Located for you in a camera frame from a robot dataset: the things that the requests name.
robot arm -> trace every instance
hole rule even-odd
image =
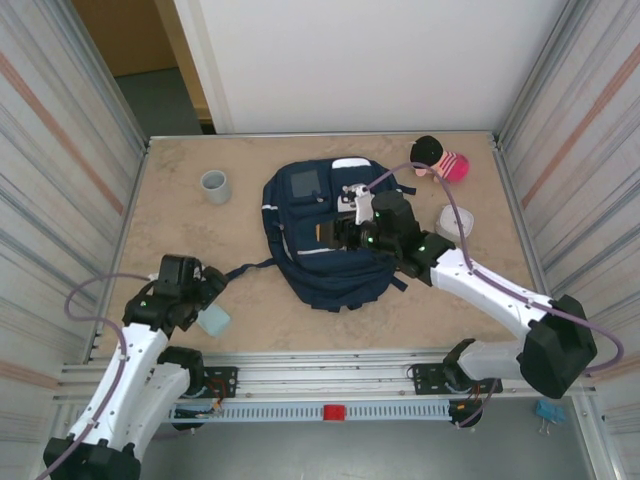
[[[454,243],[420,230],[411,204],[399,192],[373,196],[365,189],[353,193],[355,217],[346,215],[319,225],[319,241],[331,248],[367,248],[393,255],[400,271],[468,301],[516,337],[512,342],[487,344],[466,339],[458,344],[444,360],[447,380],[457,390],[486,378],[524,379],[543,395],[560,398],[593,360],[597,350],[589,329],[531,307],[533,303],[552,306],[585,318],[578,301],[567,295],[554,301],[474,261],[470,270]],[[517,292],[522,300],[489,285],[474,272]]]
[[[202,354],[168,347],[176,327],[187,330],[224,290],[227,279],[203,268],[192,257],[165,255],[158,279],[147,284],[125,308],[126,366],[106,408],[96,409],[109,395],[122,360],[116,351],[89,405],[66,439],[52,438],[44,452],[50,466],[87,427],[82,443],[51,474],[52,480],[137,480],[142,457],[167,412],[183,394],[203,385]]]

black mount bracket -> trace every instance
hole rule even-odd
[[[454,385],[445,375],[445,366],[442,363],[417,363],[410,368],[413,379],[413,387],[416,395],[469,395],[474,386],[478,393],[489,393],[493,378],[485,378],[479,382],[471,381],[469,385]],[[502,392],[502,381],[498,380],[494,393]]]
[[[204,369],[202,387],[192,393],[187,392],[182,398],[190,399],[214,399],[235,398],[238,387],[238,367],[206,367]],[[177,408],[174,418],[198,418],[198,415],[208,414],[210,411],[187,410]],[[173,428],[178,431],[200,428],[203,423],[174,423]]]

blue clip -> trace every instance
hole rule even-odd
[[[547,400],[538,400],[536,415],[556,425],[560,425],[567,421],[567,417],[564,414],[564,408],[557,407]]]

white wall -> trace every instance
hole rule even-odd
[[[175,0],[219,133],[495,129],[566,0]]]

red clip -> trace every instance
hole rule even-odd
[[[347,408],[344,405],[325,405],[323,420],[325,422],[344,422]]]

